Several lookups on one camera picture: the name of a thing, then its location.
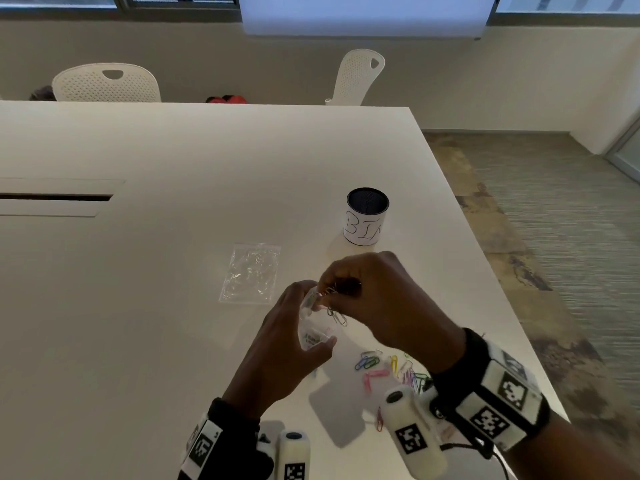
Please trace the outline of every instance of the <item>pile of paper clips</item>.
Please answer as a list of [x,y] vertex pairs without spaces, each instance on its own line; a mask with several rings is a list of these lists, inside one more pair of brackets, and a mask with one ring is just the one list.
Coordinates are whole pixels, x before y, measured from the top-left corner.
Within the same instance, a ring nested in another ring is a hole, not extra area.
[[[383,363],[383,369],[370,370],[373,367],[380,364],[381,357],[383,356],[382,350],[368,350],[360,355],[360,360],[355,365],[354,369],[359,371],[361,369],[366,370],[362,376],[362,382],[364,384],[364,390],[367,394],[371,394],[371,379],[393,376],[407,386],[412,387],[416,394],[420,394],[425,384],[429,380],[428,374],[421,374],[413,370],[413,362],[409,359],[409,355],[404,354],[405,361],[402,367],[398,368],[397,355],[391,355],[388,361]],[[376,429],[382,431],[384,423],[382,421],[382,414],[380,408],[378,408],[378,418],[376,420]]]

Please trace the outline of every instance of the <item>white table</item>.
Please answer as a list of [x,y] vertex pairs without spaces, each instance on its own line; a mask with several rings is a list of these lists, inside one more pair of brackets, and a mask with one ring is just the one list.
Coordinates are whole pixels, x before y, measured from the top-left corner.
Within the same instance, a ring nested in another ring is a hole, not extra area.
[[[391,202],[375,250],[530,367],[562,411],[407,108],[0,102],[0,144],[0,177],[64,179],[0,180],[0,193],[115,190],[95,218],[0,217],[5,478],[175,478],[268,310],[218,302],[233,244],[282,247],[278,294],[317,279],[366,250],[341,234],[360,186]],[[345,332],[263,420],[308,433],[314,480],[409,478],[375,430],[382,387],[366,399],[353,371],[375,341],[353,320]],[[451,455],[449,478],[500,478]]]

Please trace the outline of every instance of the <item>white wall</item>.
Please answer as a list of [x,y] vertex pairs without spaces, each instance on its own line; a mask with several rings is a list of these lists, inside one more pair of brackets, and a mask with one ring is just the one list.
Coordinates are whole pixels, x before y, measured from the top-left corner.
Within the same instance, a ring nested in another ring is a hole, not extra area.
[[610,82],[588,106],[571,135],[588,151],[605,153],[640,116],[640,36],[629,46]]
[[364,104],[407,105],[421,128],[574,129],[640,29],[493,27],[482,40],[257,39],[236,24],[0,22],[0,94],[25,99],[62,69],[140,64],[165,101],[241,94],[322,104],[345,52],[387,66]]

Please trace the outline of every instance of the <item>hand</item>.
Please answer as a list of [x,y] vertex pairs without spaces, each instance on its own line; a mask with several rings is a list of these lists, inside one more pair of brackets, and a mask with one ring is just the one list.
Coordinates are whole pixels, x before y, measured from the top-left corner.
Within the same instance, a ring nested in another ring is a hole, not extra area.
[[353,280],[361,283],[356,295],[325,294],[321,304],[363,323],[381,344],[407,352],[432,372],[444,371],[462,357],[464,331],[411,279],[395,254],[334,261],[320,277],[318,291]]
[[298,339],[300,304],[314,281],[290,285],[262,322],[222,399],[249,419],[260,419],[276,401],[290,395],[314,369],[331,359],[337,341],[307,351]]

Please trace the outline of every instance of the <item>white chair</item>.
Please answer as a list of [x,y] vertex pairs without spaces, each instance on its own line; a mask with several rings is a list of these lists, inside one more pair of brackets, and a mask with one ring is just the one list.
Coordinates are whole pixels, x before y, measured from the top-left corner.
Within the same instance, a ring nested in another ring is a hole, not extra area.
[[385,58],[373,50],[358,48],[342,59],[329,106],[359,106],[373,81],[385,68]]
[[[111,74],[122,75],[118,78]],[[53,78],[58,101],[161,102],[156,78],[132,64],[87,64],[72,67]]]

